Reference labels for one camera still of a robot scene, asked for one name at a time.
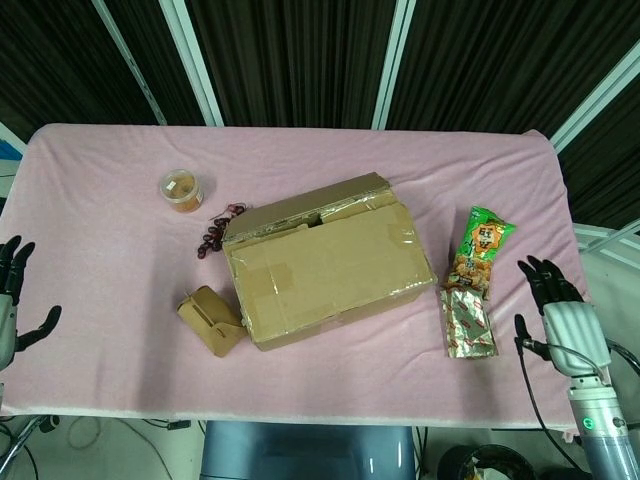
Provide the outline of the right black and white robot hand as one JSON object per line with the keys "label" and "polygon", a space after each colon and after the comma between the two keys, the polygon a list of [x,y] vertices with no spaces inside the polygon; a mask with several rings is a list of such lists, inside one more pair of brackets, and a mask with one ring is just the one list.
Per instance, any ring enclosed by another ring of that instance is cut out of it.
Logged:
{"label": "right black and white robot hand", "polygon": [[524,316],[514,317],[517,349],[527,349],[569,378],[606,377],[610,353],[598,317],[553,262],[529,255],[517,262],[541,316],[545,339],[533,339]]}

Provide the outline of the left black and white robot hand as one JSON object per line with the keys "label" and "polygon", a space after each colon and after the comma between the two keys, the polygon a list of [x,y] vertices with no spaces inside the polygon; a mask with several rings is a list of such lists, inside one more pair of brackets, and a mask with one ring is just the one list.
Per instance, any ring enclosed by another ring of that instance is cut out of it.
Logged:
{"label": "left black and white robot hand", "polygon": [[1,369],[6,369],[15,354],[23,352],[48,337],[57,327],[62,307],[54,305],[45,321],[36,329],[24,334],[17,330],[17,312],[24,283],[27,260],[35,250],[35,243],[28,242],[19,248],[20,235],[13,236],[1,245]]}

